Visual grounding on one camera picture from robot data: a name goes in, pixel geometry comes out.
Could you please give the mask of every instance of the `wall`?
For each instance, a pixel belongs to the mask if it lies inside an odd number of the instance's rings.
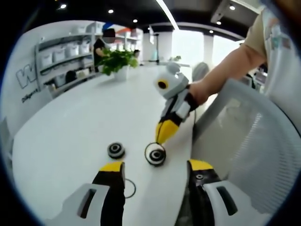
[[[172,38],[173,33],[172,32],[159,32],[159,59],[162,62],[166,62],[169,60],[169,58],[172,56]],[[144,34],[143,36],[143,61],[148,60],[156,60],[155,57],[155,51],[157,44],[157,38],[155,37],[154,45],[150,43],[150,36],[149,34]]]
[[[210,70],[214,68],[212,57],[213,57],[213,36],[204,35],[204,62],[208,65]]]
[[[87,26],[93,21],[74,20],[46,24],[24,33],[11,53],[1,89],[0,117],[6,117],[10,133],[14,136],[32,116],[37,95],[34,64],[34,46],[42,37],[46,40],[66,36],[76,26]],[[116,31],[125,27],[112,24]]]

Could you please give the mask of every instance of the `beige shirt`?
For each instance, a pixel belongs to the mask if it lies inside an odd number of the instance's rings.
[[[249,29],[245,44],[266,57],[269,68],[265,95],[293,122],[301,133],[301,60],[278,19],[264,9]]]

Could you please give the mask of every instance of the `mesh chair back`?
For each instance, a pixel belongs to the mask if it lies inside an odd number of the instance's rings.
[[[244,121],[225,110],[244,103]],[[274,214],[289,194],[301,169],[301,138],[287,116],[264,95],[228,80],[197,121],[193,158],[211,163],[220,177],[251,198],[260,213]]]

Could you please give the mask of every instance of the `wall lettering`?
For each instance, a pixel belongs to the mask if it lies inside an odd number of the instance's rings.
[[[38,89],[35,89],[33,92],[31,92],[30,94],[26,94],[23,98],[22,98],[22,103],[24,103],[26,100],[29,100],[33,94],[38,93]]]
[[[16,72],[16,77],[21,89],[24,89],[29,83],[36,81],[37,78],[34,63],[27,64],[22,69],[18,70]]]

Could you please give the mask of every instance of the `forearm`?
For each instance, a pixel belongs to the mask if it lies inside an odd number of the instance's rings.
[[[264,62],[263,57],[259,55],[254,57],[254,55],[257,55],[257,53],[247,46],[241,46],[227,55],[226,58],[201,81],[203,86],[206,86],[209,96],[218,93],[227,79],[233,78],[239,80],[250,70]]]

